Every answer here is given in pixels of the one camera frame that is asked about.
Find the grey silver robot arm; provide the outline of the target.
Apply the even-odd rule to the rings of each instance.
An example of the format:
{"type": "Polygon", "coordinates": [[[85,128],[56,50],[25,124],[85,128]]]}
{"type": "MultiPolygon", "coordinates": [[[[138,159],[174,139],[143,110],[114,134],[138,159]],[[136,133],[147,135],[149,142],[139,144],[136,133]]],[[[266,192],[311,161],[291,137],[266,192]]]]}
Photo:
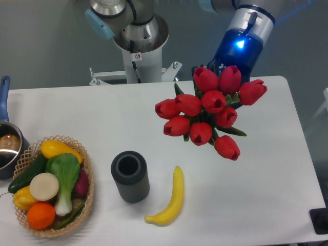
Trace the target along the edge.
{"type": "MultiPolygon", "coordinates": [[[[200,1],[203,10],[234,11],[234,16],[207,68],[216,74],[235,65],[242,82],[253,67],[272,29],[309,1],[200,1]]],[[[121,49],[130,84],[169,81],[175,72],[162,71],[162,47],[169,37],[166,21],[154,13],[153,1],[91,1],[85,16],[94,31],[113,39],[121,49]]]]}

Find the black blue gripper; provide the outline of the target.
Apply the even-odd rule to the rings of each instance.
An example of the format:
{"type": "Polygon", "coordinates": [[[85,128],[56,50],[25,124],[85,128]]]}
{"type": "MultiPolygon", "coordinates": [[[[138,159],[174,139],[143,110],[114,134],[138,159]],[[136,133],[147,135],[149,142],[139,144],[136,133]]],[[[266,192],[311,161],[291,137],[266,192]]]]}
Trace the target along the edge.
{"type": "Polygon", "coordinates": [[[235,98],[242,84],[250,81],[250,74],[263,44],[257,38],[237,30],[229,30],[214,56],[206,65],[219,77],[219,89],[235,98]]]}

